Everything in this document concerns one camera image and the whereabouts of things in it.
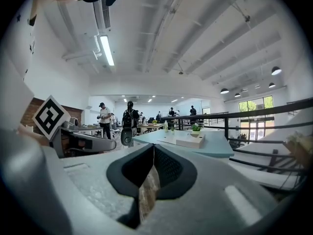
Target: bottle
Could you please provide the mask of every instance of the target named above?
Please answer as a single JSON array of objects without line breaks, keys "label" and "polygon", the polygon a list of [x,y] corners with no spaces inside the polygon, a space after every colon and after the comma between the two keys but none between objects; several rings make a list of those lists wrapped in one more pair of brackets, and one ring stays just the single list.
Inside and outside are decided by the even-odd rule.
[{"label": "bottle", "polygon": [[165,123],[164,123],[164,130],[165,130],[165,132],[168,132],[168,123],[167,123],[167,121],[165,121]]}]

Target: black backpack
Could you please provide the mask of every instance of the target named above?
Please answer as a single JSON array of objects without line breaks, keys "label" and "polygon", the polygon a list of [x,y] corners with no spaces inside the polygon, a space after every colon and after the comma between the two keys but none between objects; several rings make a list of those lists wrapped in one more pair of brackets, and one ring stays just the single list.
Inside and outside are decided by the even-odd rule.
[{"label": "black backpack", "polygon": [[197,114],[197,111],[195,108],[191,109],[191,115],[196,115]]},{"label": "black backpack", "polygon": [[128,111],[124,112],[123,120],[122,120],[122,125],[123,129],[131,129],[134,127],[135,124],[135,119],[133,117],[133,111],[129,113]]}]

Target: white ceiling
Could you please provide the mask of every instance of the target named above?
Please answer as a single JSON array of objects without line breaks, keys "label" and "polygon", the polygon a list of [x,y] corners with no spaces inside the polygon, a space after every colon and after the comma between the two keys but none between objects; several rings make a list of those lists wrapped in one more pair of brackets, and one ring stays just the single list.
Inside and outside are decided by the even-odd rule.
[{"label": "white ceiling", "polygon": [[[91,77],[147,72],[177,76],[183,70],[183,76],[198,76],[203,83],[231,92],[271,80],[283,86],[281,75],[271,77],[272,67],[281,67],[288,56],[282,48],[285,25],[277,4],[276,0],[117,0],[109,8],[111,27],[98,29],[109,37],[115,66],[108,66],[104,54],[98,60],[89,54],[74,61]],[[249,25],[236,6],[251,17]],[[51,3],[45,14],[69,53],[95,48],[90,36],[77,34],[69,6]],[[262,92],[270,90],[261,87]]]},{"label": "white ceiling", "polygon": [[163,96],[163,95],[156,95],[155,97],[149,96],[149,95],[106,95],[109,99],[113,100],[114,102],[121,102],[125,103],[124,99],[127,101],[132,101],[133,103],[139,103],[139,104],[177,104],[180,101],[188,99],[188,97],[181,98],[179,96]]}]

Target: white t-shirt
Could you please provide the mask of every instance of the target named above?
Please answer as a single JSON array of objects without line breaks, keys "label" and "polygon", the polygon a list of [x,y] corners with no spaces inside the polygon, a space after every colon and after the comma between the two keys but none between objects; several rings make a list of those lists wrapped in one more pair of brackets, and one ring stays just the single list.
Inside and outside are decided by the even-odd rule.
[{"label": "white t-shirt", "polygon": [[[108,115],[109,113],[111,113],[110,109],[108,107],[106,107],[105,109],[101,109],[100,110],[100,116],[106,116]],[[100,119],[100,123],[110,123],[110,118],[106,118],[106,119],[103,119],[101,118]]]},{"label": "white t-shirt", "polygon": [[33,0],[26,0],[16,12],[1,41],[19,75],[24,79],[35,50],[34,25],[30,19]]},{"label": "white t-shirt", "polygon": [[12,18],[0,41],[0,122],[6,129],[17,129],[34,94],[23,82],[34,54],[35,39],[29,20],[33,0],[26,0]]}]

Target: gray plastic part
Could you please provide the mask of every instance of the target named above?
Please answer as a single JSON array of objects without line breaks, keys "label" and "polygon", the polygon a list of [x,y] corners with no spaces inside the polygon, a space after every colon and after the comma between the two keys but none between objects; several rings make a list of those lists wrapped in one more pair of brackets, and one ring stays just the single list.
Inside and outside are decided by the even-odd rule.
[{"label": "gray plastic part", "polygon": [[132,230],[115,219],[132,198],[109,184],[110,163],[145,145],[105,154],[60,160],[50,147],[0,131],[1,176],[34,222],[49,234],[189,235],[234,234],[246,228],[224,189],[234,185],[261,216],[276,206],[273,197],[217,159],[163,145],[196,167],[194,185],[180,198],[157,200],[146,220]]},{"label": "gray plastic part", "polygon": [[91,135],[86,135],[78,132],[77,130],[70,130],[64,127],[59,126],[53,137],[51,138],[53,148],[56,150],[59,158],[64,158],[63,147],[62,147],[62,139],[61,139],[61,131],[67,132],[69,136],[74,136],[79,139],[92,141],[92,148],[84,150],[77,149],[86,153],[96,153],[101,151],[111,151],[116,148],[116,142],[114,140],[98,138]]}]

